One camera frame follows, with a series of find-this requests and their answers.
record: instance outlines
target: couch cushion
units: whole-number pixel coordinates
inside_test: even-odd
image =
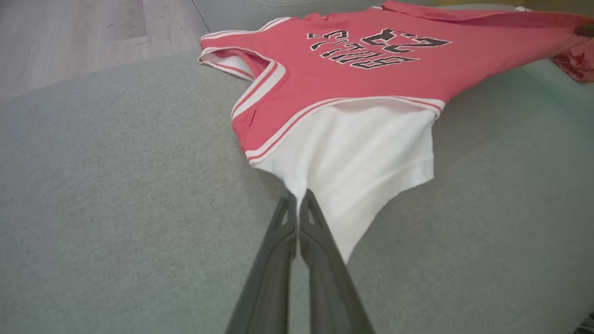
[[[282,184],[229,113],[245,82],[198,52],[0,108],[0,332],[222,333]],[[548,61],[490,78],[434,127],[349,270],[378,333],[569,333],[594,308],[594,105]],[[291,333],[308,333],[293,268]]]

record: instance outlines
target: wooden floor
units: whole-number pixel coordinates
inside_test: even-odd
[[[192,0],[0,0],[0,103],[195,49],[206,33]]]

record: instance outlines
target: clothing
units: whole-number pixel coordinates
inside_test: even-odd
[[[574,80],[594,83],[594,39],[554,56],[551,60]]]
[[[455,95],[586,41],[574,14],[387,1],[202,38],[199,61],[254,83],[232,111],[249,162],[312,188],[345,261],[375,214],[433,176],[431,125]]]

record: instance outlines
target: white stripe trim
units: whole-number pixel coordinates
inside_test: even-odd
[[[256,102],[258,102],[260,99],[262,99],[262,97],[264,97],[264,95],[266,95],[268,92],[270,92],[272,90],[272,88],[274,88],[276,86],[276,84],[285,76],[286,68],[281,65],[278,62],[274,62],[271,61],[270,64],[268,65],[268,67],[266,68],[268,70],[268,72],[271,71],[271,69],[273,68],[274,64],[277,65],[276,69],[274,70],[274,72],[272,72],[272,74],[270,74],[270,76],[268,77],[268,79],[264,82],[262,82],[262,85],[260,85],[260,87],[258,87],[258,89],[256,89],[254,91],[254,93],[244,102],[242,103],[237,109],[235,109],[235,106],[233,106],[233,110],[235,110],[232,114],[231,114],[231,119],[235,119],[237,116],[241,115],[244,111],[246,111],[247,109],[249,109],[249,107],[251,107],[252,105],[256,104]],[[260,74],[260,76],[258,76],[259,78],[264,78],[266,76],[267,72],[262,72],[262,74]],[[241,101],[245,96],[247,96],[254,88],[257,86],[257,82],[255,81],[250,88],[246,91],[246,93],[244,93],[244,95],[238,100],[237,103],[239,103],[239,101]]]
[[[229,74],[233,74],[236,77],[240,77],[241,79],[244,79],[244,80],[247,80],[247,81],[254,81],[254,78],[252,78],[252,77],[249,77],[249,76],[247,76],[247,75],[245,75],[243,73],[234,71],[234,70],[232,70],[230,68],[219,66],[217,63],[215,63],[213,61],[203,61],[202,64],[210,65],[210,66],[216,68],[217,70],[220,70],[220,71],[223,71],[223,72],[227,72]]]
[[[285,76],[287,70],[279,62],[276,62],[268,57],[264,57],[256,51],[252,51],[250,49],[245,49],[245,48],[240,48],[238,46],[226,46],[224,48],[214,48],[214,47],[206,48],[206,49],[202,50],[202,53],[200,54],[200,57],[198,58],[198,62],[201,64],[211,65],[213,67],[216,67],[216,68],[218,68],[222,71],[228,72],[228,73],[232,73],[232,72],[229,72],[226,68],[223,69],[223,68],[217,67],[217,66],[215,66],[216,64],[213,64],[210,61],[206,61],[206,60],[202,59],[202,57],[204,57],[205,55],[208,55],[212,52],[216,52],[216,51],[220,51],[220,50],[228,50],[228,49],[249,52],[249,53],[254,54],[262,59],[268,60],[268,62],[269,62],[268,66],[264,69],[264,71],[254,80],[254,82],[252,82],[252,84],[241,95],[241,97],[237,100],[237,102],[235,102],[235,105],[233,105],[233,109],[231,109],[231,119],[235,119],[241,113],[246,111],[249,107],[256,104],[256,102],[258,102],[264,95],[266,95],[266,93],[268,93]],[[266,82],[262,83],[262,85],[260,87],[258,87],[258,89],[254,92],[254,94],[252,96],[250,96],[237,110],[235,110],[235,108],[237,108],[237,105],[246,96],[248,96],[259,85],[259,83],[262,80],[264,80],[266,75],[272,70],[272,68],[274,67],[275,64],[277,65],[277,68],[275,69],[274,73],[272,73],[270,75],[270,77],[266,80]]]
[[[261,33],[262,31],[266,31],[278,24],[281,24],[282,22],[285,22],[286,20],[290,19],[290,17],[279,17],[279,18],[275,18],[274,20],[268,22],[267,24],[265,24],[262,28],[256,30],[256,31],[248,31],[248,30],[224,30],[224,31],[218,31],[215,33],[210,33],[210,34],[206,34],[204,36],[202,36],[201,40],[203,39],[216,39],[219,37],[225,37],[225,36],[231,36],[231,35],[237,35],[237,34],[254,34],[254,33]]]
[[[255,162],[264,160],[271,153],[271,151],[274,151],[284,141],[284,138],[286,138],[292,132],[292,129],[297,127],[299,124],[301,124],[301,122],[303,122],[307,118],[307,117],[302,117],[299,121],[297,121],[293,125],[293,122],[295,122],[295,120],[298,119],[301,115],[303,115],[304,113],[306,113],[308,111],[309,111],[310,115],[313,115],[316,112],[318,112],[320,109],[328,107],[333,102],[337,102],[339,100],[342,100],[342,98],[338,97],[335,99],[323,100],[323,101],[314,103],[312,105],[309,105],[309,106],[301,109],[298,113],[294,114],[291,118],[289,118],[289,120],[286,121],[285,124],[278,131],[276,131],[276,133],[274,133],[262,146],[260,146],[259,149],[252,150],[252,151],[245,151],[245,156],[248,159],[251,157],[254,157],[254,156],[259,156],[262,153],[264,153],[275,141],[278,140],[276,142],[276,144],[274,145],[274,147],[271,147],[270,150],[265,155],[263,155],[257,159],[251,160],[250,163],[255,163]],[[285,134],[284,138],[282,140],[279,140],[280,137],[282,136],[282,134],[285,133],[285,131],[287,131],[287,133]]]
[[[263,161],[266,159],[272,152],[274,152],[283,142],[284,140],[291,134],[291,132],[297,128],[302,122],[304,122],[309,116],[315,114],[316,112],[327,108],[329,106],[344,103],[344,102],[353,102],[353,101],[362,101],[362,100],[373,100],[373,99],[390,99],[396,100],[399,102],[405,102],[411,105],[415,105],[426,110],[432,111],[435,113],[436,117],[439,117],[441,110],[433,107],[431,105],[427,105],[425,103],[431,103],[433,105],[437,105],[441,109],[446,105],[445,102],[438,99],[425,99],[422,97],[407,97],[407,96],[370,96],[370,97],[356,97],[356,98],[344,98],[344,97],[337,97],[335,99],[327,99],[312,105],[309,105],[299,112],[294,114],[288,121],[283,124],[283,126],[276,131],[260,148],[256,150],[247,150],[245,151],[245,156],[250,158],[259,156],[265,152],[262,156],[249,160],[249,163],[255,165],[258,162]]]

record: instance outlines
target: red jersey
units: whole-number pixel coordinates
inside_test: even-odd
[[[254,164],[303,120],[342,101],[390,98],[437,115],[494,74],[587,41],[586,17],[454,11],[387,1],[362,12],[279,18],[259,31],[205,35],[199,61],[254,81],[232,110]]]

